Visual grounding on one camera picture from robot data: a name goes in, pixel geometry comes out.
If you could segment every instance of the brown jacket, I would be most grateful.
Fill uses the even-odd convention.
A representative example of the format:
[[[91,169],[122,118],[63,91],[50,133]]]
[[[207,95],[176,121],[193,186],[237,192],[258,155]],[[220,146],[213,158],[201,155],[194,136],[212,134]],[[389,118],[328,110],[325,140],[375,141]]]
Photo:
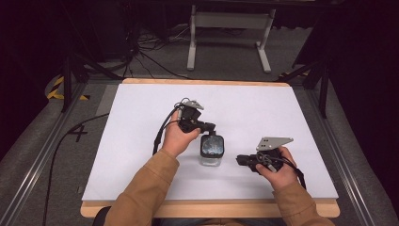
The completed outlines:
[[[162,149],[142,167],[109,210],[106,226],[150,226],[164,201],[179,162]],[[334,225],[320,217],[311,196],[299,183],[273,192],[287,225]],[[225,225],[241,225],[230,221]]]

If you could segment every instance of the person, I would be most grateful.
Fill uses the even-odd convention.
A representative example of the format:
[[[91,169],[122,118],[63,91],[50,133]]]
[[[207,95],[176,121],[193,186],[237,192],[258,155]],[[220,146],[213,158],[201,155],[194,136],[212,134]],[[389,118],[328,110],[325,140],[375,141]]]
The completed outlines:
[[[174,122],[166,128],[162,148],[136,173],[131,183],[118,196],[107,213],[106,226],[152,225],[152,217],[164,201],[179,167],[176,157],[200,134],[199,129],[185,134],[177,124],[177,119],[178,114],[174,112],[170,119]],[[295,164],[287,148],[279,149],[282,156]],[[256,169],[271,183],[273,195],[286,225],[334,225],[329,219],[317,214],[314,200],[299,184],[291,167],[284,164],[276,173],[261,164]],[[207,225],[205,220],[192,225]],[[227,220],[224,225],[247,225],[243,222],[232,219]]]

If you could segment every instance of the white board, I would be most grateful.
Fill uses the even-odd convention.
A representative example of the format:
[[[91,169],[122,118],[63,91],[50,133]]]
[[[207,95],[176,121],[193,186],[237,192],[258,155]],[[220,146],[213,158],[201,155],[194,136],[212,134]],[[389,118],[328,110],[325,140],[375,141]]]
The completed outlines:
[[[199,120],[216,125],[225,154],[219,167],[200,165],[199,135],[178,157],[180,167],[167,200],[273,199],[267,180],[235,160],[238,154],[256,153],[261,137],[292,137],[285,146],[304,172],[309,193],[315,199],[338,198],[292,88],[121,84],[83,201],[118,197],[151,158],[160,126],[184,97],[205,107]]]

